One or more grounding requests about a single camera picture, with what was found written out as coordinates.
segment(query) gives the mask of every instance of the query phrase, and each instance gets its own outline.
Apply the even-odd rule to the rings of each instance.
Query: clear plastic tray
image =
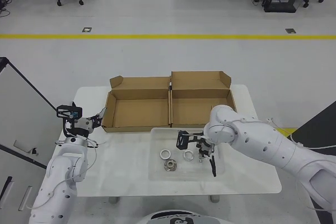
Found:
[[[183,158],[184,150],[176,147],[179,130],[186,130],[189,133],[199,133],[202,129],[197,128],[153,128],[151,130],[151,145],[149,158],[149,179],[150,180],[171,180],[171,181],[214,181],[212,166],[209,160],[203,159],[199,162],[199,153],[195,143],[188,144],[188,150],[194,152],[194,159],[186,161]],[[161,159],[162,149],[171,152],[171,159],[177,162],[175,171],[164,169],[165,160]],[[214,160],[216,163],[217,176],[225,173],[224,150],[215,148]]]

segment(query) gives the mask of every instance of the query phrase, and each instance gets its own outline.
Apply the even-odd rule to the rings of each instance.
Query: floor tape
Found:
[[[0,34],[0,39],[336,40],[336,35],[255,34]]]
[[[297,128],[277,128],[277,130],[283,134],[285,137],[288,137],[290,134],[292,134],[294,131],[297,130]]]

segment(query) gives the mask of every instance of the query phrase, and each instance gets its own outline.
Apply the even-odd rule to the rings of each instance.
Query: cardboard box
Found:
[[[106,132],[149,132],[170,127],[170,77],[110,79],[112,90],[102,121]]]
[[[235,110],[231,78],[224,72],[172,72],[171,82],[174,128],[203,128],[216,105],[225,104]]]

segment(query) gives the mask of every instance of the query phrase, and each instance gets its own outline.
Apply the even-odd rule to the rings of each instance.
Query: box flap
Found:
[[[170,77],[122,77],[110,79],[112,90],[168,90]]]
[[[173,90],[229,89],[231,78],[222,71],[172,72]]]
[[[106,101],[106,107],[107,107],[107,111],[106,111],[106,114],[103,118],[102,126],[112,127],[113,126],[114,112],[115,112],[115,109],[116,109],[116,98],[114,97],[114,95],[111,92],[108,93],[108,97],[107,97],[107,101]]]
[[[123,82],[122,76],[116,76],[110,79],[111,88],[115,88],[119,86]]]
[[[231,77],[225,74],[224,72],[219,72],[220,81],[228,88],[230,88]]]

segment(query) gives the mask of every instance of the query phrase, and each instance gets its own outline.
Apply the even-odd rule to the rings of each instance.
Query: metal ring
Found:
[[[188,158],[185,154],[187,153],[191,153],[192,154],[192,157],[191,158]],[[191,150],[185,150],[183,152],[183,158],[184,160],[187,160],[187,161],[192,161],[194,159],[194,153],[191,151]]]
[[[164,156],[163,156],[163,153],[164,153],[164,152],[168,152],[168,156],[164,157]],[[169,159],[171,155],[172,155],[172,154],[171,154],[170,151],[167,150],[167,149],[163,149],[163,150],[161,151],[161,153],[160,153],[160,156],[161,156],[161,159],[162,159],[162,160],[167,160],[167,159]]]

